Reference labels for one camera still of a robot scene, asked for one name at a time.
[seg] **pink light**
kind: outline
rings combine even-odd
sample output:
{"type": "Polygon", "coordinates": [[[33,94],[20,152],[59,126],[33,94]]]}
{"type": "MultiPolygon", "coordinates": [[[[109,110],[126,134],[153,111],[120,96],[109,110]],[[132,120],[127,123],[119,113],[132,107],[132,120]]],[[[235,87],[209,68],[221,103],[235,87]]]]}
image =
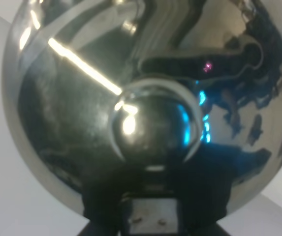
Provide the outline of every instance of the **pink light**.
{"type": "Polygon", "coordinates": [[[212,63],[207,62],[207,63],[205,64],[204,68],[203,68],[203,71],[204,71],[205,73],[207,73],[207,72],[209,72],[210,70],[212,70],[212,67],[213,67],[212,63]]]}

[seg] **black stand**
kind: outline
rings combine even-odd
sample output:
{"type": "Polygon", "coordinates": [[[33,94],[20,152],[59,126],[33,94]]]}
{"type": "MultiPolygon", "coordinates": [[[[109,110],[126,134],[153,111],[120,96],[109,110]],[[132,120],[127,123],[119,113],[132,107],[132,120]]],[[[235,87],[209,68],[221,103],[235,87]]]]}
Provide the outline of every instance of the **black stand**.
{"type": "MultiPolygon", "coordinates": [[[[230,236],[218,224],[191,232],[191,236],[230,236]]],[[[78,236],[117,236],[114,230],[110,230],[95,223],[88,223],[78,236]]]]}

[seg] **reflective surface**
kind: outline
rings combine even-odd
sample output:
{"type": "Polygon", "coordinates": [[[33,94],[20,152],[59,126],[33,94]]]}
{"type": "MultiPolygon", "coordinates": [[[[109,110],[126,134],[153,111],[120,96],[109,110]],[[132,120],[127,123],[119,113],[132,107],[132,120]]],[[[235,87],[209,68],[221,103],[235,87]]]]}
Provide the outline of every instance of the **reflective surface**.
{"type": "Polygon", "coordinates": [[[124,194],[168,192],[188,227],[212,223],[282,165],[282,3],[25,1],[3,97],[22,157],[72,209],[84,194],[87,218],[116,222],[124,194]]]}

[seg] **white background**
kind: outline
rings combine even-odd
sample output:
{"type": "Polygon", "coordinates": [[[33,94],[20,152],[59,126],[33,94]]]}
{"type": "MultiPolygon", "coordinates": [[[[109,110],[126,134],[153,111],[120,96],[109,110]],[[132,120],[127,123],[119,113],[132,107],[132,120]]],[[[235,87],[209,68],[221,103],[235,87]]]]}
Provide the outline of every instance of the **white background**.
{"type": "MultiPolygon", "coordinates": [[[[19,0],[0,0],[11,22],[19,0]]],[[[0,68],[9,23],[0,17],[0,68]]],[[[282,170],[263,194],[282,207],[282,170]]],[[[282,235],[282,208],[260,196],[222,221],[234,236],[282,235]]],[[[0,92],[0,236],[74,236],[87,220],[54,199],[31,175],[7,129],[0,92]]]]}

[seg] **large metal sphere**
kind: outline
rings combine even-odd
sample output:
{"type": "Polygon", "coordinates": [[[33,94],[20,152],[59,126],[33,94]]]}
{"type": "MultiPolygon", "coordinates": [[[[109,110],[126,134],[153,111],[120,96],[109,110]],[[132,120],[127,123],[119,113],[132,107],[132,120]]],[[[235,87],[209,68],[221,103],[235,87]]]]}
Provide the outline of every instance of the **large metal sphere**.
{"type": "Polygon", "coordinates": [[[168,191],[187,224],[214,222],[282,166],[282,1],[26,0],[3,98],[28,167],[74,211],[89,192],[84,215],[113,220],[103,203],[168,191]]]}

